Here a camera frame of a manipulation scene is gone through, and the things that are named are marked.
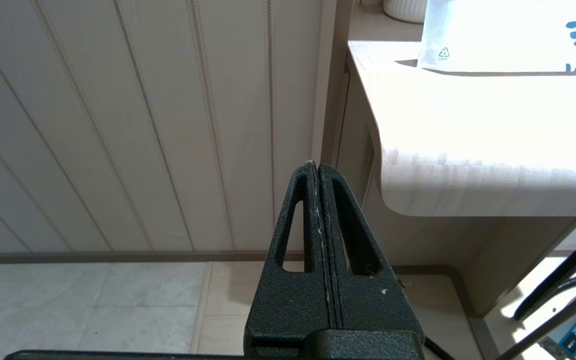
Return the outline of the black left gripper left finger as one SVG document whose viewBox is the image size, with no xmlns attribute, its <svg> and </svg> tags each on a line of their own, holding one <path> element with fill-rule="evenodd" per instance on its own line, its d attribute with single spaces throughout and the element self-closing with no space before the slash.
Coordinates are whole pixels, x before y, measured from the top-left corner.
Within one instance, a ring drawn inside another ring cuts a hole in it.
<svg viewBox="0 0 576 360">
<path fill-rule="evenodd" d="M 243 335 L 253 359 L 315 359 L 315 335 L 333 326 L 330 313 L 328 241 L 322 221 L 318 169 L 307 161 L 295 169 L 286 189 Z M 288 240 L 302 204 L 304 269 L 284 269 Z"/>
</svg>

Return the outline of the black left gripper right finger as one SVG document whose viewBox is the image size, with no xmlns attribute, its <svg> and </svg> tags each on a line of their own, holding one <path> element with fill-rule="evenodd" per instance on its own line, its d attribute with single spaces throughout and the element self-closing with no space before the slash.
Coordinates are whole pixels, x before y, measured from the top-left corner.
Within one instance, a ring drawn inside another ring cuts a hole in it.
<svg viewBox="0 0 576 360">
<path fill-rule="evenodd" d="M 344 176 L 318 169 L 337 351 L 420 351 L 425 333 Z"/>
</svg>

